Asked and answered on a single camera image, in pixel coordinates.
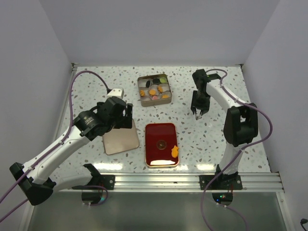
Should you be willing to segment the gold tin lid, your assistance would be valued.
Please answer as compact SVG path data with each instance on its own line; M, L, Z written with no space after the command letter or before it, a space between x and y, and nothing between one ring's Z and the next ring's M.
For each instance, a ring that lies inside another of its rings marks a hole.
M132 128L113 128L103 135L104 151L107 155L130 151L139 147L137 129L134 120Z

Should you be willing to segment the orange round cookie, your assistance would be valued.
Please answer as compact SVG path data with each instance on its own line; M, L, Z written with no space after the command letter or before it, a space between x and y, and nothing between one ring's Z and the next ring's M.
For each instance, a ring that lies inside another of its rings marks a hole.
M156 90L149 90L149 94L151 96L155 96L156 95Z

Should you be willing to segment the green round cookie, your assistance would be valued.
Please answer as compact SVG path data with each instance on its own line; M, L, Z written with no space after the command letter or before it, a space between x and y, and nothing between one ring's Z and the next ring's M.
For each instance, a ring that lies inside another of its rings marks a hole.
M160 80L160 83L167 83L167 80L164 77L160 78L159 80Z

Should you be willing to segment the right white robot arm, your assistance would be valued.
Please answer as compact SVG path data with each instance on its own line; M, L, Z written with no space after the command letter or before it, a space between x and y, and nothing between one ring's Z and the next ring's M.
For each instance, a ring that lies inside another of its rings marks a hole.
M200 119L210 109L210 100L214 99L226 112L223 135L226 148L223 158L216 167L213 176L201 175L201 190L228 190L243 188L238 168L243 148L251 144L258 135L258 116L256 105L239 103L235 94L222 86L222 77L208 74L205 70L196 70L193 75L197 87L193 91L191 111L196 119Z

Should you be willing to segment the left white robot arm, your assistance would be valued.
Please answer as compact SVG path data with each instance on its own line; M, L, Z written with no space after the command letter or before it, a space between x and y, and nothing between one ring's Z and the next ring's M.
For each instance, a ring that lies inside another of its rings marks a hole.
M14 163L10 172L31 205L39 205L54 192L63 189L101 189L106 191L103 177L92 164L84 164L72 176L51 179L53 171L69 156L112 129L132 128L131 103L118 97L98 102L70 123L66 132L47 149L28 162Z

